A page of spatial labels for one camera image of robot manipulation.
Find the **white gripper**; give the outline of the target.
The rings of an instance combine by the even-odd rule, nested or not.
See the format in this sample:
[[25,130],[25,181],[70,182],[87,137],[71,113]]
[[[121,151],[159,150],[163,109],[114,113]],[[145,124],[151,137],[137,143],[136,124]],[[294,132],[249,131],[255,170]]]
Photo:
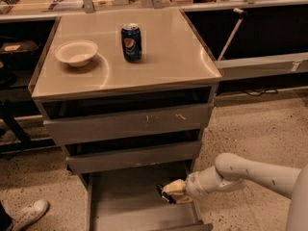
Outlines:
[[178,179],[163,186],[163,193],[176,195],[177,204],[191,203],[193,199],[199,199],[210,193],[209,179],[209,173],[196,171],[187,176],[186,182]]

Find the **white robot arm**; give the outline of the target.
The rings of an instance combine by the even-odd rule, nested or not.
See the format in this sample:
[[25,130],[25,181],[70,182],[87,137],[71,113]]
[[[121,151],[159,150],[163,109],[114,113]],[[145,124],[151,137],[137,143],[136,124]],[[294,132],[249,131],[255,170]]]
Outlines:
[[157,190],[169,204],[182,204],[214,192],[235,191],[244,180],[289,198],[286,231],[308,231],[308,166],[283,167],[222,153],[211,167],[167,185],[158,184]]

